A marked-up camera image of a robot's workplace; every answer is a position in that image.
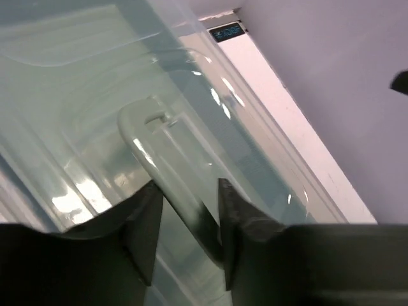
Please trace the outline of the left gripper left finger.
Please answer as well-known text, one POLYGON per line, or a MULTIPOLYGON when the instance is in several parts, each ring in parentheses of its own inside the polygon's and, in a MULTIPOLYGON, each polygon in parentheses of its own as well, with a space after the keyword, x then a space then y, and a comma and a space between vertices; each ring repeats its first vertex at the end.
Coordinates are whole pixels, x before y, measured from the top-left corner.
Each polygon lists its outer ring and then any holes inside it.
POLYGON ((63 233, 1 225, 2 305, 143 305, 163 194, 149 182, 63 233))

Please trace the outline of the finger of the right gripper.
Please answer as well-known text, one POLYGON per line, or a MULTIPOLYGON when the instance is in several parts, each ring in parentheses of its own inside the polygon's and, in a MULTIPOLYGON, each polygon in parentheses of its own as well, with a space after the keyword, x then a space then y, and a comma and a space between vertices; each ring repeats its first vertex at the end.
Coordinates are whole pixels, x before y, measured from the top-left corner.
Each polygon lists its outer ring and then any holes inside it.
POLYGON ((399 71, 393 77, 389 88, 403 95, 408 95, 408 70, 399 71))

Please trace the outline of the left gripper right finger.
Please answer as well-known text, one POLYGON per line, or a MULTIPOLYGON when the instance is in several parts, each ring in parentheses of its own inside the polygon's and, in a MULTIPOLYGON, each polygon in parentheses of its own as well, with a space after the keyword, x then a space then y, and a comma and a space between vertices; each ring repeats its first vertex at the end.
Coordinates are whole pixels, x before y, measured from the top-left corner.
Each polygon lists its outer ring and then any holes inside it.
POLYGON ((287 226, 218 183, 226 289, 234 305, 406 305, 407 226, 287 226))

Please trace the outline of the green toolbox with clear lid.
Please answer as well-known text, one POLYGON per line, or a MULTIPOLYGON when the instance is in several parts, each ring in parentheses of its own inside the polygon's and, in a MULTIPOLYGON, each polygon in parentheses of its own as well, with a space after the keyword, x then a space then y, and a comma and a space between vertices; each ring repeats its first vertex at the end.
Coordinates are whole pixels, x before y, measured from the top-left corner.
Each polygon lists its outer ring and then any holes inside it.
POLYGON ((166 1, 1 2, 1 221, 64 231, 153 180, 147 305, 230 305, 217 185, 285 224, 344 214, 212 38, 166 1))

